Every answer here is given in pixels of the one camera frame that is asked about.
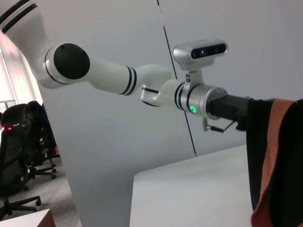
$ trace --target chair base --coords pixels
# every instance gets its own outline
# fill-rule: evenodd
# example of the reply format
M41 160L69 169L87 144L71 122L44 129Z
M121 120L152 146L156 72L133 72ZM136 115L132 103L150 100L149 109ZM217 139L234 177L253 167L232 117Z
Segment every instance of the chair base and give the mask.
M40 196L35 196L32 198L28 198L25 200L20 200L17 202L9 202L9 199L7 197L3 198L3 202L4 202L4 206L0 208L0 220L2 220L5 215L12 215L13 214L13 210L19 210L19 211L33 211L33 212L37 212L37 208L36 207L28 207L28 206L23 206L26 203L29 203L31 201L36 201L36 205L40 206L41 205L41 199Z

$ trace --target white wall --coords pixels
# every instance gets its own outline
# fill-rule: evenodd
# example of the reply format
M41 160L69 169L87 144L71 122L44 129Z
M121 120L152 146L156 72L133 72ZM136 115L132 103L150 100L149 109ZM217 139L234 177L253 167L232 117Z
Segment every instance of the white wall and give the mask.
M172 68L156 0L36 0L54 42L138 67ZM129 225L134 175L194 157L183 112L88 83L40 86L84 227Z
M303 1L159 0L171 49L182 42L217 38L229 51L203 69L204 82L254 99L303 98ZM177 77L185 72L175 63ZM203 132L201 118L189 125L198 155L245 143L245 133ZM228 121L219 120L218 126Z

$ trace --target chair backrest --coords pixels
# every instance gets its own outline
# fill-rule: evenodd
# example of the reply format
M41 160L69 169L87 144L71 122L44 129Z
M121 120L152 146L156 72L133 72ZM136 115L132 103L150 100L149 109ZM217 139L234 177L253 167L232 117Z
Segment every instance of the chair backrest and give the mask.
M22 187L21 178L27 176L24 150L30 131L30 122L24 117L25 106L12 106L3 113L1 118L1 124L4 126L0 145L1 195L4 191Z
M38 102L31 101L25 107L24 114L30 120L33 128L41 130L45 148L55 148L53 131L45 109Z

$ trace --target office chair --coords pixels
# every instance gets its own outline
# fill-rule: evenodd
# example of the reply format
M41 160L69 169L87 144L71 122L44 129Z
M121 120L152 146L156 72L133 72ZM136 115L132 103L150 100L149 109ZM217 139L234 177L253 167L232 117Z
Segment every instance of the office chair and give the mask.
M47 123L45 123L45 111L42 106L36 101L29 102L24 108L24 116L31 123L31 131L28 136L29 149L27 150L27 164L32 179L36 178L36 175L50 175L52 179L57 176L57 170L54 168L52 157L49 158L51 167L44 169L37 169L36 166L45 161L45 141L48 138L45 136L45 132L48 130Z
M0 196L4 206L0 208L0 220L5 215L12 215L13 210L37 212L36 207L23 206L31 201L41 205L40 196L35 196L17 202L9 202L8 197L22 190L27 191L28 172L24 161L27 134L30 130L29 121L24 121L23 105L12 106L1 118L4 130L0 144Z

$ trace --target white robotic arm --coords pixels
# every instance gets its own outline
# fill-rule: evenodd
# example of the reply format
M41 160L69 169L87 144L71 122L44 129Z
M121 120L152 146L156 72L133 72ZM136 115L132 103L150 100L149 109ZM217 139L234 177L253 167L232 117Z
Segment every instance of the white robotic arm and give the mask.
M171 79L171 71L160 65L134 69L97 59L75 44L53 45L32 0L0 0L0 30L24 54L36 80L47 88L88 81L97 89L124 96L142 89L141 100L147 105L168 105L211 119L218 118L210 114L207 104L227 95L223 88L205 85L201 73L202 67L226 53L227 44L220 40L176 46L176 62L189 70L183 82Z

